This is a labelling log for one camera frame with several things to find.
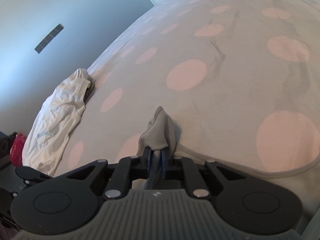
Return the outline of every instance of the red plastic bag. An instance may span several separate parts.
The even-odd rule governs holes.
[[[22,165],[22,149],[26,139],[27,138],[22,133],[19,133],[13,141],[13,145],[10,149],[10,161],[13,166],[18,167]]]

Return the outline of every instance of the bed sheet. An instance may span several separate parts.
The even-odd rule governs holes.
[[[320,176],[320,0],[167,0],[88,69],[96,82],[55,176],[135,155],[158,106],[176,154],[218,158],[293,190]]]

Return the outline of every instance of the white logo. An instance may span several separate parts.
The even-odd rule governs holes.
[[[152,193],[153,194],[153,196],[155,196],[155,197],[159,197],[160,195],[162,195],[159,191],[156,191],[156,192],[154,192],[154,193]]]

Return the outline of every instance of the gray switch plate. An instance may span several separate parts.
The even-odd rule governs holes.
[[[48,45],[52,39],[63,30],[63,26],[61,24],[58,24],[36,47],[35,51],[40,53],[45,46]]]

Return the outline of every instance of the crumpled white garment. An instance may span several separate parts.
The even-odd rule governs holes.
[[[84,94],[90,75],[77,69],[43,103],[22,151],[22,164],[53,176],[69,134],[85,110]]]

